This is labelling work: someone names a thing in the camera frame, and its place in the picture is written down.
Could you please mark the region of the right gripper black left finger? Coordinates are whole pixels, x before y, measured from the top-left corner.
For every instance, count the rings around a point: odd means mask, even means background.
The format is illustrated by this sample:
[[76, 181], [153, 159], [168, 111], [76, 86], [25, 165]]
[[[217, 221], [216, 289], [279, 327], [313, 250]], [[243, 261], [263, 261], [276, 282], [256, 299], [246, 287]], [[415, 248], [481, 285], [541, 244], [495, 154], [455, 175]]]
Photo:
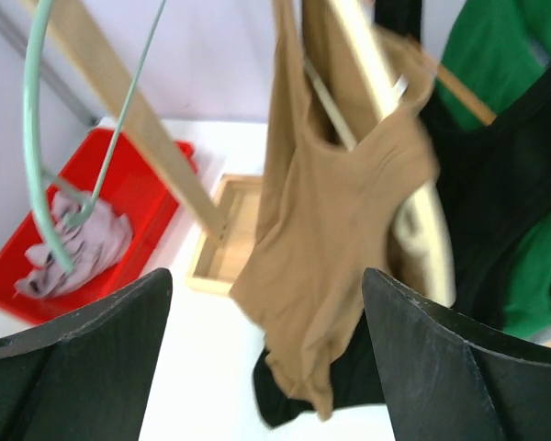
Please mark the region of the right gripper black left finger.
[[0, 440], [136, 440], [173, 290], [158, 268], [0, 338]]

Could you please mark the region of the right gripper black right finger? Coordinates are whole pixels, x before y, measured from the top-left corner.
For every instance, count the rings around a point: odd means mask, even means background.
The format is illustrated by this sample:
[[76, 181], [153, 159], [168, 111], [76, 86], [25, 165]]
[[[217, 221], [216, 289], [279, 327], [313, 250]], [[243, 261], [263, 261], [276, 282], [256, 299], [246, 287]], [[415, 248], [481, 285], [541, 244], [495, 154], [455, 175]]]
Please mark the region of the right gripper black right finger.
[[551, 440], [551, 348], [496, 331], [368, 268], [362, 285], [398, 440]]

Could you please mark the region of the cream hanger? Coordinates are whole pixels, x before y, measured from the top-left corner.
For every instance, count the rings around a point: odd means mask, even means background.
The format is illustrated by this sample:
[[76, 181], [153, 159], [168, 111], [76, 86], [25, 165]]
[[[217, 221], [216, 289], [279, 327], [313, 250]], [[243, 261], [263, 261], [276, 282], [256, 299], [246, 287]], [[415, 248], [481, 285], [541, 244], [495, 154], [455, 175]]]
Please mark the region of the cream hanger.
[[371, 25], [356, 1], [304, 1], [305, 68], [343, 147], [387, 152], [402, 161], [383, 184], [393, 209], [388, 265], [426, 298], [455, 302], [451, 242], [436, 184], [431, 142], [418, 116], [431, 77], [412, 43]]

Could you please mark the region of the tan tank top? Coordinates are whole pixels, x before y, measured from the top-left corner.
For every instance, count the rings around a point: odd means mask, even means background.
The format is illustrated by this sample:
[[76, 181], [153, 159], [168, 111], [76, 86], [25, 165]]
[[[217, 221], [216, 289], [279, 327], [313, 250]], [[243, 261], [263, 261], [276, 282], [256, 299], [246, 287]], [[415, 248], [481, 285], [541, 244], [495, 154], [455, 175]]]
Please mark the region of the tan tank top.
[[231, 297], [264, 331], [255, 399], [273, 427], [313, 411], [383, 401], [362, 279], [388, 268], [393, 205], [383, 184], [402, 161], [346, 150], [305, 68], [301, 7], [273, 4], [275, 73], [252, 253]]

